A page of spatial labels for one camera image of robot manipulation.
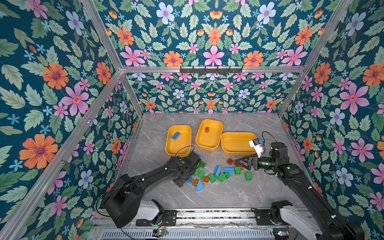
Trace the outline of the green long lego brick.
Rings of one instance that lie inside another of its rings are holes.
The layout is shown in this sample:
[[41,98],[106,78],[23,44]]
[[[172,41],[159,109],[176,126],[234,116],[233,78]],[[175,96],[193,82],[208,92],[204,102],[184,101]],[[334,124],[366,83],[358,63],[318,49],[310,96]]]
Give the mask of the green long lego brick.
[[205,168],[205,167],[206,167],[206,163],[203,162],[203,161],[200,161],[200,163],[199,163],[199,167],[200,167],[200,168]]

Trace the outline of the blue long lego brick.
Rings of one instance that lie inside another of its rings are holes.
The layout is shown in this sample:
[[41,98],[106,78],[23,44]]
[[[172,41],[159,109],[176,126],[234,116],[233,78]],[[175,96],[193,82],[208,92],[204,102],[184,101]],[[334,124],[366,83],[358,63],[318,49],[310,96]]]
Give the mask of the blue long lego brick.
[[176,141],[180,136],[181,136],[181,133],[180,133],[180,132],[175,132],[175,133],[172,135],[171,139],[174,140],[174,141]]

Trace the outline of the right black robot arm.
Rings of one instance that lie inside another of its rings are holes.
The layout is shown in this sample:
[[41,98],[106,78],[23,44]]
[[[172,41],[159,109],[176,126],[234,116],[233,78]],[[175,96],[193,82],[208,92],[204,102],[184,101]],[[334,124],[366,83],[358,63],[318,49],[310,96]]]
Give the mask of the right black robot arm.
[[264,148],[250,141],[254,155],[237,159],[236,163],[247,170],[273,171],[274,175],[288,186],[304,203],[312,215],[301,214],[287,200],[273,202],[270,210],[253,208],[256,221],[261,225],[290,225],[308,240],[363,240],[365,232],[356,223],[350,223],[336,211],[309,182],[304,171],[290,162],[288,148],[284,143],[271,143],[270,155],[262,155]]

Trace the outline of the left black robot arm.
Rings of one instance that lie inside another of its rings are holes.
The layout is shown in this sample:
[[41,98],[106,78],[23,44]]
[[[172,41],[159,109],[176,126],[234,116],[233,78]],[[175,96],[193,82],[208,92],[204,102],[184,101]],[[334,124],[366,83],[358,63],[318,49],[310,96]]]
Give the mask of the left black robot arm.
[[122,175],[107,192],[103,206],[117,228],[137,220],[156,226],[162,223],[165,210],[157,200],[143,202],[143,197],[168,180],[181,188],[195,173],[200,161],[199,155],[191,152],[184,158],[172,157],[166,164],[148,173],[134,177]]

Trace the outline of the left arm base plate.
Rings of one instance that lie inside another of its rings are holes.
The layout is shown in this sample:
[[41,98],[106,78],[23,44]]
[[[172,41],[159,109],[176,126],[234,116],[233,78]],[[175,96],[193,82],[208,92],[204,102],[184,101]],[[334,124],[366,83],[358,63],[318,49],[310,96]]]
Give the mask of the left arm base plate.
[[160,227],[162,225],[175,226],[177,221],[176,210],[160,211],[152,220],[139,219],[136,221],[137,227]]

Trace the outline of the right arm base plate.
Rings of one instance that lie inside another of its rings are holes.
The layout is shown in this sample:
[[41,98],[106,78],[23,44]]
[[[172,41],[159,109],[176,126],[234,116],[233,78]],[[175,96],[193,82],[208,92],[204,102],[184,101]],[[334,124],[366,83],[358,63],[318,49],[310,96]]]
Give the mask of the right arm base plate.
[[280,215],[280,210],[274,207],[271,207],[268,210],[251,208],[251,211],[255,214],[255,219],[258,226],[280,226],[287,224],[283,221]]

